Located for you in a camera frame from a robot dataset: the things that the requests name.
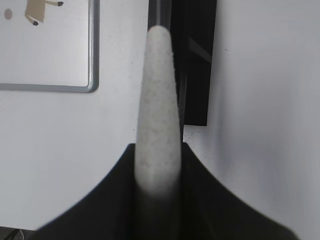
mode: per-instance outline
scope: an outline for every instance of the silver metal frame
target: silver metal frame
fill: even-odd
[[[99,86],[100,0],[88,1],[88,84],[87,86],[0,83],[0,90],[91,93]]]

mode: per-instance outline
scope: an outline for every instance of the white textured rod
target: white textured rod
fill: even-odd
[[[177,239],[181,143],[171,36],[147,35],[135,147],[136,239]]]

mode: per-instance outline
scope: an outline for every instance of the white wall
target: white wall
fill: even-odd
[[[100,1],[96,92],[0,91],[0,226],[52,220],[135,142],[147,15],[148,0]]]
[[[184,128],[228,189],[304,240],[320,236],[319,9],[218,0],[208,127]]]

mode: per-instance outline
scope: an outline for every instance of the picture on whiteboard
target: picture on whiteboard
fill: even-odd
[[[46,4],[60,7],[63,1],[27,0],[24,16],[34,26],[44,22]]]

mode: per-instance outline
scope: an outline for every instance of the black pole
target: black pole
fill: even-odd
[[[148,30],[161,25],[170,30],[171,0],[149,0]]]

